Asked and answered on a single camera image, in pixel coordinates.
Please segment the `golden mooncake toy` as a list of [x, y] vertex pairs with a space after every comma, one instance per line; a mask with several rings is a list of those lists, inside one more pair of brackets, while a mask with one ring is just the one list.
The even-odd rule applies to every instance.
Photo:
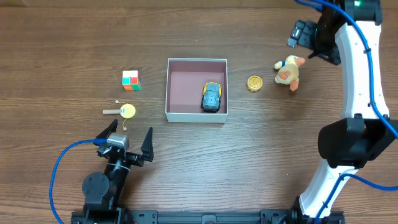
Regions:
[[250, 76], [247, 80], [247, 88], [252, 92], [259, 91], [263, 86], [262, 78], [256, 75]]

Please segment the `white plush duck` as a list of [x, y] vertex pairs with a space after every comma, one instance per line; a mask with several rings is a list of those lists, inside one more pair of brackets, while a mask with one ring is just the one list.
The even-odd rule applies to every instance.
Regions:
[[277, 75], [274, 80], [278, 84], [288, 85], [291, 91], [299, 86], [299, 67], [305, 63], [303, 57], [289, 55], [285, 60], [274, 64]]

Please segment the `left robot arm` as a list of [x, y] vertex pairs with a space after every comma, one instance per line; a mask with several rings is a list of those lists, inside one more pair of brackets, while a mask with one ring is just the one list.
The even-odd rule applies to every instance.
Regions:
[[153, 128], [149, 128], [142, 143], [142, 153], [135, 154], [128, 151], [128, 137], [118, 134], [117, 126], [118, 121], [115, 119], [95, 137], [95, 145], [98, 146], [96, 152], [98, 156], [107, 159], [108, 163], [103, 172], [94, 172], [83, 181], [83, 213], [73, 213], [72, 224], [134, 223], [130, 210], [121, 207], [119, 199], [131, 166], [142, 167], [145, 161], [153, 161]]

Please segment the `colourful puzzle cube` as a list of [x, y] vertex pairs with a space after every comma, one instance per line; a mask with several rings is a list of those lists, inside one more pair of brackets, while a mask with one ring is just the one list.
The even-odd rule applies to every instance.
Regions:
[[122, 86], [126, 91], [139, 91], [141, 81], [138, 70], [128, 70], [122, 73]]

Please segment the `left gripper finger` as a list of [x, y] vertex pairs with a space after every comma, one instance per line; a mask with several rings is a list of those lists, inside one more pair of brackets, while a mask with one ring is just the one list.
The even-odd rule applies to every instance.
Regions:
[[153, 138], [153, 128], [150, 127], [141, 146], [142, 159], [144, 161], [149, 161], [149, 162], [153, 161], [154, 151], [153, 151], [152, 138]]
[[118, 121], [114, 119], [113, 122], [99, 135], [97, 135], [96, 139], [107, 139], [111, 133], [115, 133], [117, 130]]

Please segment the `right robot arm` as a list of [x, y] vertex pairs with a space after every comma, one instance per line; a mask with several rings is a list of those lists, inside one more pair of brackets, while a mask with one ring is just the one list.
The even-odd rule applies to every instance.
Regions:
[[316, 23], [298, 21], [289, 44], [341, 66], [343, 109], [339, 121], [321, 128], [318, 169], [279, 222], [343, 223], [343, 213], [331, 208], [345, 183], [397, 139], [397, 121], [390, 117], [381, 85], [382, 6], [368, 0], [307, 0], [304, 5], [321, 16]]

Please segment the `yellow grey toy truck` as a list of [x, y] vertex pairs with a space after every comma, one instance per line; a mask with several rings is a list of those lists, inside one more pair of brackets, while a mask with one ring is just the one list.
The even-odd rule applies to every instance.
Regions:
[[222, 87], [216, 82], [207, 82], [203, 87], [201, 108], [207, 112], [218, 112], [221, 106]]

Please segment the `yellow rattle drum wooden handle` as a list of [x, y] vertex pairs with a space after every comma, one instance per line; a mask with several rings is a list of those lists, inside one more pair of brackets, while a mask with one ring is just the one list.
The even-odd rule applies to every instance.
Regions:
[[116, 100], [116, 104], [121, 105], [120, 109], [117, 110], [103, 110], [103, 114], [119, 114], [124, 118], [124, 121], [122, 123], [123, 126], [123, 131], [127, 131], [127, 127], [125, 126], [125, 122], [129, 119], [131, 119], [135, 113], [136, 113], [136, 108], [129, 103], [123, 102]]

